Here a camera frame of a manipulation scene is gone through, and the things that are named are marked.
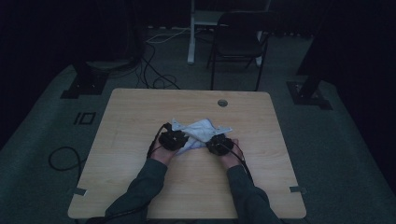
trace dark background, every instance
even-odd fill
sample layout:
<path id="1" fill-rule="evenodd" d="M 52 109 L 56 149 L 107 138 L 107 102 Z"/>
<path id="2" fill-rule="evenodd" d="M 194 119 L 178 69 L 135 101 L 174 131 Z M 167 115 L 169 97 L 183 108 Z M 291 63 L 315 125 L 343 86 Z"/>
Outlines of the dark background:
<path id="1" fill-rule="evenodd" d="M 149 25 L 190 24 L 189 1 L 110 2 L 1 1 L 0 147 L 52 79 L 73 61 L 135 57 L 134 48 L 120 49 L 126 42 L 137 43 L 140 28 L 144 33 Z M 197 7 L 222 10 L 235 6 L 225 0 L 216 4 L 202 0 Z M 279 35 L 315 37 L 299 75 L 315 76 L 336 86 L 394 191 L 395 8 L 394 2 L 386 0 L 273 0 L 270 6 L 282 18 Z M 104 16 L 111 12 L 119 13 Z M 125 34 L 122 25 L 128 26 L 131 35 Z"/>

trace chair leg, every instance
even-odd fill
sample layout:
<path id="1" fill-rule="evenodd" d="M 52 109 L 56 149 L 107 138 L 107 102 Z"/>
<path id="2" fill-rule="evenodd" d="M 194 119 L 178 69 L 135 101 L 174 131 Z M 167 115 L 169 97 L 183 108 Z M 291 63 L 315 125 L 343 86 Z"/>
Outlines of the chair leg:
<path id="1" fill-rule="evenodd" d="M 268 47 L 268 42 L 265 43 L 264 50 L 262 51 L 262 64 L 260 64 L 259 76 L 257 77 L 256 88 L 254 89 L 254 91 L 257 91 L 259 89 L 260 80 L 262 80 L 262 69 L 264 68 L 264 60 L 265 60 L 265 55 L 267 54 L 267 47 Z"/>
<path id="2" fill-rule="evenodd" d="M 213 62 L 212 62 L 212 78 L 210 79 L 210 90 L 213 91 L 213 86 L 215 82 L 215 65 L 216 65 L 216 53 L 213 53 Z"/>
<path id="3" fill-rule="evenodd" d="M 207 60 L 206 69 L 209 68 L 210 61 L 212 60 L 213 55 L 214 55 L 214 46 L 212 45 L 212 48 L 210 49 L 209 59 Z"/>
<path id="4" fill-rule="evenodd" d="M 253 62 L 254 58 L 251 58 L 250 61 L 248 61 L 247 65 L 245 66 L 245 69 L 248 68 L 248 66 L 251 64 L 251 62 Z"/>

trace stand base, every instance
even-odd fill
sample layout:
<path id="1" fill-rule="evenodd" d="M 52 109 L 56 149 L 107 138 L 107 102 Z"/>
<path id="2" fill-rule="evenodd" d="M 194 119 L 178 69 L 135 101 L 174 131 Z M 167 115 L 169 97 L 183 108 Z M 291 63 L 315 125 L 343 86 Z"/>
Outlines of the stand base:
<path id="1" fill-rule="evenodd" d="M 81 84 L 78 75 L 69 90 L 62 93 L 61 99 L 77 99 L 80 95 L 101 95 L 106 85 L 108 73 L 93 72 L 94 79 L 90 84 Z"/>
<path id="2" fill-rule="evenodd" d="M 318 105 L 322 110 L 332 110 L 330 102 L 323 98 L 320 90 L 317 89 L 310 98 L 303 97 L 299 94 L 304 83 L 286 82 L 293 102 L 296 105 Z"/>

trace table top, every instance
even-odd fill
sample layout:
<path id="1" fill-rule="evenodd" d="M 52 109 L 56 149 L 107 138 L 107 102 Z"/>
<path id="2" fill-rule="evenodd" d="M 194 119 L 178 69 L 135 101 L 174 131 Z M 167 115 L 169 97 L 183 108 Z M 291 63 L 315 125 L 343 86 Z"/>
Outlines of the table top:
<path id="1" fill-rule="evenodd" d="M 268 93 L 135 89 L 112 92 L 78 182 L 86 194 L 74 195 L 69 216 L 103 216 L 143 167 L 155 133 L 172 119 L 232 127 L 227 136 L 239 139 L 254 183 L 266 191 L 274 212 L 305 217 L 301 193 L 290 192 L 298 183 Z M 148 218 L 236 217 L 226 172 L 204 147 L 173 158 L 163 190 L 148 208 Z"/>

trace sleeve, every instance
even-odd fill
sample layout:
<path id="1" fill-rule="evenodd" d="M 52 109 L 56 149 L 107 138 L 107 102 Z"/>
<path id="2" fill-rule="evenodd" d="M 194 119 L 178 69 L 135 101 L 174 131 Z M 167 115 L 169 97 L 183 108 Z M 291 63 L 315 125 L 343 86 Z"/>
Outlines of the sleeve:
<path id="1" fill-rule="evenodd" d="M 242 165 L 227 171 L 239 224 L 282 223 L 271 209 L 267 194 L 248 178 Z"/>
<path id="2" fill-rule="evenodd" d="M 132 181 L 126 193 L 121 195 L 106 210 L 106 217 L 130 211 L 149 204 L 163 188 L 163 181 L 167 171 L 167 166 L 159 161 L 147 159 L 142 170 Z M 135 224 L 146 223 L 148 208 L 138 209 L 136 213 L 116 217 L 108 221 L 108 224 Z"/>

